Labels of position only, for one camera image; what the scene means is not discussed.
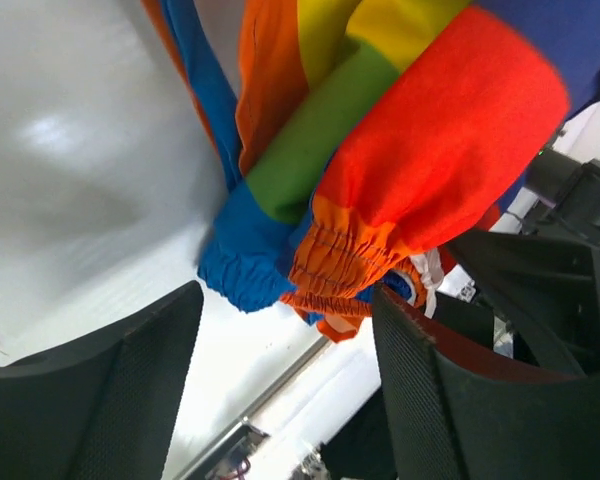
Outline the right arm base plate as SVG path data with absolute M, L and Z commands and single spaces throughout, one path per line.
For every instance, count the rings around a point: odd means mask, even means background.
M 273 436 L 250 449 L 224 448 L 186 479 L 396 479 L 389 426 L 380 389 L 325 442 Z

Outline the rainbow striped shorts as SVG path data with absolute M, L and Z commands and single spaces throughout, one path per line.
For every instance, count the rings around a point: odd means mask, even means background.
M 600 101 L 600 1 L 148 1 L 228 197 L 198 277 L 333 341 L 376 284 L 432 315 L 446 244 L 489 228 Z

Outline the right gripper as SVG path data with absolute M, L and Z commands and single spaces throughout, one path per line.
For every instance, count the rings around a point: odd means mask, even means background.
M 443 295 L 435 320 L 491 348 L 500 318 L 533 364 L 566 375 L 600 374 L 600 247 L 470 230 L 449 250 L 488 303 Z

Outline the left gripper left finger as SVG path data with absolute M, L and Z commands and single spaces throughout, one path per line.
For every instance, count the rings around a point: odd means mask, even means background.
M 159 479 L 199 329 L 191 281 L 0 367 L 0 479 Z

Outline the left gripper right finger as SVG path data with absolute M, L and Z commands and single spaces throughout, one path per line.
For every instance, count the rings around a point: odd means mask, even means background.
M 402 479 L 600 479 L 600 374 L 482 347 L 376 287 L 372 325 Z

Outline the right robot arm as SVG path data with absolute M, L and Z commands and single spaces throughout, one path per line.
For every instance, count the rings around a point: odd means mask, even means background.
M 481 301 L 441 294 L 434 318 L 486 347 L 500 318 L 523 360 L 568 375 L 600 373 L 600 161 L 546 149 L 525 185 L 540 204 L 520 232 L 473 228 L 449 243 Z

